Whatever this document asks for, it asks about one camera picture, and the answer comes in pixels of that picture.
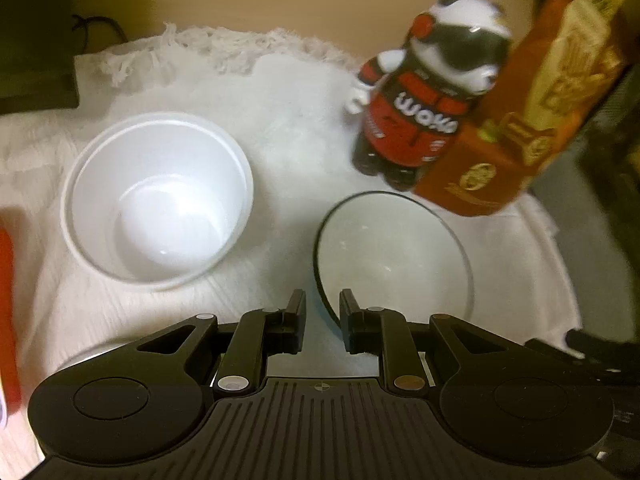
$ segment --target metal screw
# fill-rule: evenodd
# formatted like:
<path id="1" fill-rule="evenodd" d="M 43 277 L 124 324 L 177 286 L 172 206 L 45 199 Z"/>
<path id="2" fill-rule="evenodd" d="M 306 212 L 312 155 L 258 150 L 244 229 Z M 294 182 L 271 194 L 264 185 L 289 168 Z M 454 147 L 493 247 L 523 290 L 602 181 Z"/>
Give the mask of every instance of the metal screw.
<path id="1" fill-rule="evenodd" d="M 218 387 L 228 392 L 239 392 L 249 385 L 247 378 L 240 375 L 228 375 L 218 381 Z"/>
<path id="2" fill-rule="evenodd" d="M 424 379 L 415 375 L 401 375 L 394 381 L 396 388 L 416 392 L 424 388 Z"/>

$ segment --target ribbed black surface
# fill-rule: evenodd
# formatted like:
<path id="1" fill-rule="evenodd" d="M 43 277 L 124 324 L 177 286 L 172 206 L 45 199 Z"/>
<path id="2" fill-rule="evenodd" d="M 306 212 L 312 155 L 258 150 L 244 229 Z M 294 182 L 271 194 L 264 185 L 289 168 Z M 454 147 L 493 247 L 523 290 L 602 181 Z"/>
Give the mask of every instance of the ribbed black surface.
<path id="1" fill-rule="evenodd" d="M 200 431 L 149 462 L 115 468 L 52 458 L 47 480 L 613 480 L 587 458 L 553 468 L 494 462 L 457 443 L 423 400 L 375 379 L 269 379 L 221 400 Z"/>

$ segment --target panda figurine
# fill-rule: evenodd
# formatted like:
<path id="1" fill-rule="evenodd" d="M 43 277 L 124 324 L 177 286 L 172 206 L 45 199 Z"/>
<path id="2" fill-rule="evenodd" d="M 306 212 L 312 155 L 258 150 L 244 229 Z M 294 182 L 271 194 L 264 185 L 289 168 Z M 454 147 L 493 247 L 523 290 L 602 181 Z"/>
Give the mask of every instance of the panda figurine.
<path id="1" fill-rule="evenodd" d="M 486 0 L 438 0 L 416 17 L 404 48 L 363 65 L 346 101 L 351 114 L 366 108 L 357 170 L 382 172 L 400 191 L 416 184 L 418 170 L 439 158 L 460 119 L 493 87 L 511 43 L 502 18 Z"/>

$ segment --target bowl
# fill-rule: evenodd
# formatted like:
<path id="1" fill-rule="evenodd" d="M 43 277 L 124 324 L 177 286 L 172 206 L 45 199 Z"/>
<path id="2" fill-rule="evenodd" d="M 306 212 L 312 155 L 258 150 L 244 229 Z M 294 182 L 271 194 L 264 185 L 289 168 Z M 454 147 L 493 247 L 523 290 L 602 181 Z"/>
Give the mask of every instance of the bowl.
<path id="1" fill-rule="evenodd" d="M 180 113 L 114 124 L 78 156 L 62 195 L 69 249 L 89 270 L 145 290 L 207 272 L 238 240 L 254 184 L 222 128 Z"/>
<path id="2" fill-rule="evenodd" d="M 471 270 L 455 234 L 422 204 L 396 193 L 356 194 L 324 218 L 314 246 L 320 297 L 338 321 L 338 297 L 350 288 L 361 308 L 401 312 L 411 322 L 432 314 L 468 319 Z"/>

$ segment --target black cable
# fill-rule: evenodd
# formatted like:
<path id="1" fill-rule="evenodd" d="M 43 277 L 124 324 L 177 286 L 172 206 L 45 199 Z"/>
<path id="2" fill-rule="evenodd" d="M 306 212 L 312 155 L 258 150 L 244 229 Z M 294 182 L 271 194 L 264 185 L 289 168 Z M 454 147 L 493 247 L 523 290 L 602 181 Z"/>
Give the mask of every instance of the black cable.
<path id="1" fill-rule="evenodd" d="M 84 30 L 84 41 L 82 42 L 82 50 L 80 54 L 84 54 L 86 52 L 86 48 L 89 43 L 89 25 L 91 23 L 106 23 L 115 31 L 122 43 L 127 43 L 127 41 L 129 41 L 120 24 L 113 18 L 107 18 L 106 16 L 89 16 L 88 18 L 83 18 L 79 14 L 72 14 L 72 17 L 76 19 L 76 24 L 71 28 L 71 31 L 75 32 L 79 28 Z"/>

